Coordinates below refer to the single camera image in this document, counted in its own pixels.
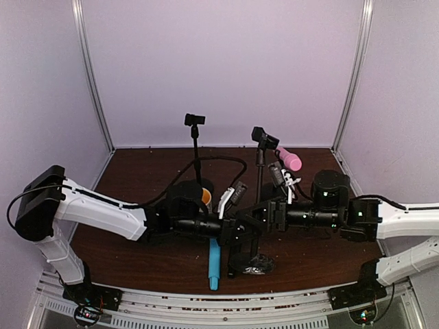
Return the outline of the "short stand with taped base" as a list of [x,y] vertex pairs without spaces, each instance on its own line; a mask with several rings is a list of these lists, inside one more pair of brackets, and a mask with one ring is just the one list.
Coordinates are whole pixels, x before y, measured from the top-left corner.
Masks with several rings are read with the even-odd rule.
[[238,274],[265,275],[274,270],[274,259],[262,254],[257,249],[251,249],[250,244],[230,246],[229,252],[238,252]]

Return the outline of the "pink toy microphone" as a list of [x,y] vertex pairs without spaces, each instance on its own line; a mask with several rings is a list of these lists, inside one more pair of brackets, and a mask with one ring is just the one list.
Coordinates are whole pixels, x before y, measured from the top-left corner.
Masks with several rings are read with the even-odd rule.
[[283,147],[277,147],[275,154],[277,158],[284,164],[286,169],[293,172],[301,170],[302,161],[296,154],[287,151]]

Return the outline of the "short stand with clip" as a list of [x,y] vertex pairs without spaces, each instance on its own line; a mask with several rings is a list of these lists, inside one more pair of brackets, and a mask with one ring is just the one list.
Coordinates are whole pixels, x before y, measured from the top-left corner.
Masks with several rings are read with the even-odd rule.
[[256,191],[256,203],[261,202],[263,196],[263,172],[266,165],[265,153],[266,151],[275,151],[279,144],[279,139],[269,135],[262,127],[255,126],[252,129],[251,138],[257,145],[256,152],[256,167],[257,171],[257,191]]

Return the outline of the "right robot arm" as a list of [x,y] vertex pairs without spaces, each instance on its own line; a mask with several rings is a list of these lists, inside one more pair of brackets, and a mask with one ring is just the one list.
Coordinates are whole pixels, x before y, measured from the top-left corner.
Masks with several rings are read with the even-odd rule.
[[259,203],[237,215],[236,241],[290,227],[331,228],[348,241],[363,243],[400,236],[426,241],[393,256],[361,266],[353,284],[329,289],[332,309],[371,303],[387,295],[387,287],[438,265],[438,205],[398,204],[379,195],[350,197],[350,178],[322,170],[311,185],[311,201],[288,204],[285,199]]

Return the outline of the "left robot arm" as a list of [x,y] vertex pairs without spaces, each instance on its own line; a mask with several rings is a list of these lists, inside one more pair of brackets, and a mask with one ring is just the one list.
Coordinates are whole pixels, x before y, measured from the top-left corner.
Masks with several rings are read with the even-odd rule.
[[249,229],[240,218],[227,217],[246,192],[241,182],[220,198],[217,212],[203,200],[204,189],[195,180],[168,187],[159,202],[136,204],[90,191],[67,178],[64,167],[53,165],[26,186],[11,202],[18,203],[11,228],[33,242],[56,270],[67,293],[90,299],[102,290],[91,282],[88,265],[67,242],[59,223],[72,221],[108,231],[129,241],[148,243],[174,233],[216,239],[218,245],[237,242],[234,234]]

